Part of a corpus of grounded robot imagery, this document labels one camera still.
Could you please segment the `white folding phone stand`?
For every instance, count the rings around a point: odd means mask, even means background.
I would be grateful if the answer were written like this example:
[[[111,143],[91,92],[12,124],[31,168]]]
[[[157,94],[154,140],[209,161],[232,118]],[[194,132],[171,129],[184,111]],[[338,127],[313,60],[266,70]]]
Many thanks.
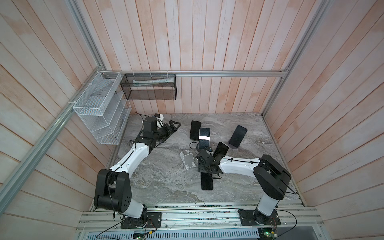
[[[182,162],[183,162],[186,170],[189,170],[189,169],[196,167],[194,155],[189,150],[181,151],[180,157],[182,159]]]

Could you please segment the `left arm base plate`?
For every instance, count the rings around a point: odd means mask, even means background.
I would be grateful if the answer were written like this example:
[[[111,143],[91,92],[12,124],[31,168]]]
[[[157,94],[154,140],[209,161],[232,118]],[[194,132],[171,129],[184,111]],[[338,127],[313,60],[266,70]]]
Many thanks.
[[[138,219],[124,216],[123,222],[121,223],[121,229],[158,229],[161,227],[161,222],[161,212],[143,213],[142,216]]]

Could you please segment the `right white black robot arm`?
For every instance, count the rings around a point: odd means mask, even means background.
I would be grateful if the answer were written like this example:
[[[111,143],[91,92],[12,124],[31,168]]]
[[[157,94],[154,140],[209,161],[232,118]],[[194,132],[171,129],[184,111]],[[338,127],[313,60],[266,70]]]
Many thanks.
[[[239,159],[200,151],[196,159],[209,174],[238,174],[255,178],[264,191],[255,210],[257,217],[266,218],[273,214],[278,202],[284,199],[292,179],[289,171],[270,155]]]

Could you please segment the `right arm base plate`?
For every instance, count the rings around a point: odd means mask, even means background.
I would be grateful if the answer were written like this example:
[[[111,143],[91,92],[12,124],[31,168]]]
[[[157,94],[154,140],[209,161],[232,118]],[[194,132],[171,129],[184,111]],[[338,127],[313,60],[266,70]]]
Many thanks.
[[[238,214],[242,226],[279,226],[281,225],[281,220],[278,215],[277,210],[273,210],[270,216],[265,216],[257,209],[255,210],[244,210],[239,209]]]

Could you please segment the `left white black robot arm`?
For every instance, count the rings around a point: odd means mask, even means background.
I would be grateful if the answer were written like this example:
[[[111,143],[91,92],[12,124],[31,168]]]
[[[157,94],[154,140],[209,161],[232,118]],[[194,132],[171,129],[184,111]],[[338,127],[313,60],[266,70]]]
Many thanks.
[[[181,123],[170,120],[158,127],[159,122],[155,116],[144,118],[142,129],[132,148],[114,166],[99,171],[94,197],[95,207],[112,210],[134,219],[144,216],[146,207],[133,199],[130,177],[152,150],[164,143],[181,126]]]

